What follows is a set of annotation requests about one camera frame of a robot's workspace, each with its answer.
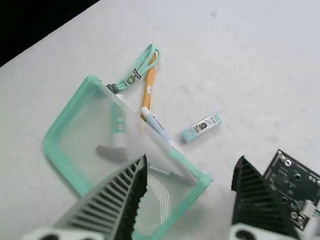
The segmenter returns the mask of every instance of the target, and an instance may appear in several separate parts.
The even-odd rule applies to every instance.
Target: circuit board
[[[263,177],[280,193],[294,226],[303,231],[320,200],[320,176],[278,150]]]

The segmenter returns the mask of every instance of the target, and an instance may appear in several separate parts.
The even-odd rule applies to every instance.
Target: mint green lanyard
[[[155,53],[157,53],[156,60],[150,64],[150,61]],[[127,90],[131,85],[141,79],[141,77],[146,74],[149,69],[153,68],[159,62],[160,58],[160,51],[153,44],[150,44],[136,59],[135,63],[129,68],[127,74],[116,84],[109,84],[107,87],[114,94]]]

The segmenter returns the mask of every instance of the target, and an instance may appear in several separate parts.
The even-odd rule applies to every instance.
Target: black background
[[[98,0],[0,0],[0,66]]]

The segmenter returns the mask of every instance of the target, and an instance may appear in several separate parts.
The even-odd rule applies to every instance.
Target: pencil
[[[153,54],[149,64],[152,64],[157,59],[156,53]],[[144,94],[142,99],[142,107],[147,107],[149,110],[151,110],[151,104],[152,104],[152,87],[155,82],[155,75],[156,75],[156,67],[152,67],[149,69],[149,71],[145,75],[145,86],[144,86]]]

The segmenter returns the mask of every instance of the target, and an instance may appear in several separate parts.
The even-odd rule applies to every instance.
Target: white pen
[[[160,124],[160,122],[156,119],[156,117],[150,112],[150,110],[143,106],[141,108],[141,113],[144,116],[146,123],[149,124],[166,142],[169,143],[175,150],[179,153],[183,154],[182,150],[171,140],[170,136],[167,134],[164,127]]]

